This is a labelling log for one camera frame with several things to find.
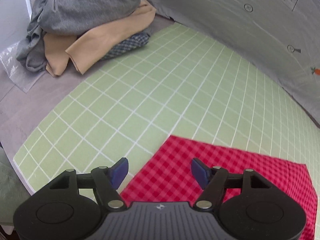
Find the dark plaid garment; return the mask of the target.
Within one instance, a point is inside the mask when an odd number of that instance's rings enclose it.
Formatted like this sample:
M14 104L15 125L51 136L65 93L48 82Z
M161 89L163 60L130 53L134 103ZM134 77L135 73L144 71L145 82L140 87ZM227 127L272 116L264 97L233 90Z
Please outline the dark plaid garment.
M150 35L145 32L136 33L113 46L100 60L108 60L121 56L129 51L141 48L148 44Z

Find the grey sweatshirt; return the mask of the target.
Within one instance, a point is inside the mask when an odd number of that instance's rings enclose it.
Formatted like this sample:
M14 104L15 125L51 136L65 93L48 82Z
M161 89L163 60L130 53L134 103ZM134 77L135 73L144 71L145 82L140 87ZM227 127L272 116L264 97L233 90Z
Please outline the grey sweatshirt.
M27 36L17 48L16 59L30 72L44 70L46 33L80 36L101 24L129 16L140 0L35 0Z

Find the grey printed backdrop cloth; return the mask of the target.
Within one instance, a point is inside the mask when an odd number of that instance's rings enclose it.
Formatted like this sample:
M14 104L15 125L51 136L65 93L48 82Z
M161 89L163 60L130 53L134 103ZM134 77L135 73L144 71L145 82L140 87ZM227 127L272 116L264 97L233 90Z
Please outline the grey printed backdrop cloth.
M148 0L234 49L319 122L319 0Z

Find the beige garment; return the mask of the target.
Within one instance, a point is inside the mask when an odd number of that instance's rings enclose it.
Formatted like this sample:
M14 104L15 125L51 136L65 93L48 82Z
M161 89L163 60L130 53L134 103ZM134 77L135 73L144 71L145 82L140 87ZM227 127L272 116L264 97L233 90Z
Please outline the beige garment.
M156 8L141 0L131 15L97 26L80 37L47 33L43 37L46 71L51 76L60 76L72 61L76 70L85 74L115 45L146 29L155 15Z

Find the clear plastic bag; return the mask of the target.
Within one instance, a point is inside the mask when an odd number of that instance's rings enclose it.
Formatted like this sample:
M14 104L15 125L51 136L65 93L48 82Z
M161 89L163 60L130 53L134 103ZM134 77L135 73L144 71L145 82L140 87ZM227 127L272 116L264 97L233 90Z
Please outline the clear plastic bag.
M1 67L9 79L23 92L27 93L44 75L44 71L30 72L16 60L18 42L4 49L1 54Z

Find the green grid cutting mat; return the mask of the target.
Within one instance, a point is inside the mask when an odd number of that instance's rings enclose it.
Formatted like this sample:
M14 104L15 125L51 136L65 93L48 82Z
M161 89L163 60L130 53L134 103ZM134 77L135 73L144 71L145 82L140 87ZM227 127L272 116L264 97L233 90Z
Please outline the green grid cutting mat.
M13 162L31 191L65 169L122 157L131 179L170 135L306 164L319 188L319 129L302 108L236 52L180 24L67 93Z

